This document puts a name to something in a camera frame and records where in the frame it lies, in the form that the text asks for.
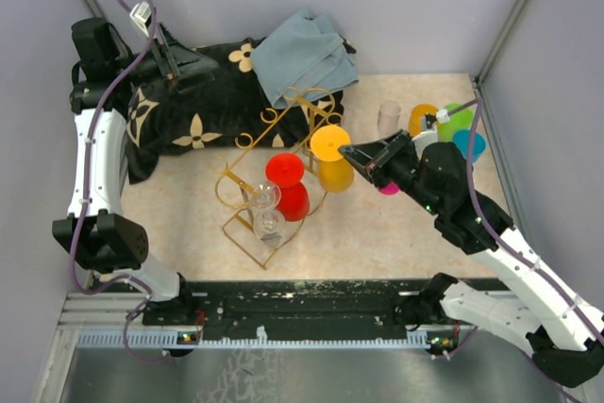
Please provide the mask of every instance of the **black blanket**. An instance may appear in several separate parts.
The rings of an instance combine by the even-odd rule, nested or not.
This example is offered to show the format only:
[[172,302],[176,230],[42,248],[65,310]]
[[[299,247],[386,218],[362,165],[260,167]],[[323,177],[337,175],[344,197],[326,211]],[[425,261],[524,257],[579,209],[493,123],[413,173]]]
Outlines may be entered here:
[[[163,79],[141,85],[128,110],[126,156],[130,183],[148,179],[160,155],[177,156],[210,146],[234,146],[247,132],[256,139],[267,125],[260,113],[270,104],[252,70],[249,56],[261,41],[218,44],[197,52],[218,62],[211,80],[185,94],[171,91]],[[333,94],[335,112],[344,113],[342,92]],[[314,105],[330,109],[328,97]],[[272,118],[270,113],[265,118]],[[266,147],[291,147],[309,134],[306,109],[291,109],[260,142]]]

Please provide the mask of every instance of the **blue towel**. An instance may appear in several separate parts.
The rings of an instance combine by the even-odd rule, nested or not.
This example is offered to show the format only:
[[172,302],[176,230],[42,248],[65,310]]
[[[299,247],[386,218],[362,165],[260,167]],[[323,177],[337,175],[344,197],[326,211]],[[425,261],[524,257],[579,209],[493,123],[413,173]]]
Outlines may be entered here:
[[[354,61],[343,43],[325,15],[312,18],[301,9],[285,21],[251,55],[252,67],[271,105],[287,108],[283,94],[289,87],[300,92],[311,87],[337,92],[358,82]],[[324,96],[310,92],[305,97],[316,101]]]

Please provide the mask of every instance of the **tabletop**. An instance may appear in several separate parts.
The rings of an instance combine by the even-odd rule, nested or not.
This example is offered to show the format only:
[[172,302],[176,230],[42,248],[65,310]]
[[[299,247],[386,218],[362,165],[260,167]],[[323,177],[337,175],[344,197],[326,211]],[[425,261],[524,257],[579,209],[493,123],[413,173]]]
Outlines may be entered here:
[[[473,98],[468,75],[361,76],[359,84],[344,91],[343,127],[352,143],[369,142],[378,138],[378,110],[386,100],[400,105],[406,128],[418,104],[443,107]],[[246,172],[260,182],[266,161],[276,152],[252,150]],[[241,153],[212,148],[161,157],[148,180],[125,186],[125,216],[145,227],[150,253],[188,280],[426,278],[439,272],[494,276],[445,241],[433,217],[405,194],[382,195],[359,175],[346,192],[330,193],[263,270],[223,234],[221,226],[235,211],[214,195],[217,175],[211,167],[219,157],[233,161]],[[475,165],[474,179],[479,191],[507,207],[489,147]],[[235,230],[233,236],[240,233]]]

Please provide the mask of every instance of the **table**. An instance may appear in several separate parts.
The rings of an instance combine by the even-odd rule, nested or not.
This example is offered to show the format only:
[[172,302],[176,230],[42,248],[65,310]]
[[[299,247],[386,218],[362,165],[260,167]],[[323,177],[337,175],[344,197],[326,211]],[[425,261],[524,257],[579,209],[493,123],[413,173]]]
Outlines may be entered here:
[[[388,99],[403,110],[406,127],[411,109],[421,103],[438,107],[473,99],[468,75],[361,76],[344,91],[344,128],[353,143],[377,138],[379,105]],[[275,150],[253,150],[246,172],[261,176]],[[233,161],[235,148],[195,150],[161,157],[144,183],[128,185],[125,216],[143,225],[150,252],[188,280],[289,280],[426,278],[438,272],[457,277],[493,277],[441,238],[431,218],[404,194],[381,195],[360,176],[345,193],[331,193],[298,236],[262,270],[222,233],[234,213],[214,196],[218,157]],[[506,207],[490,149],[475,168],[477,189]]]

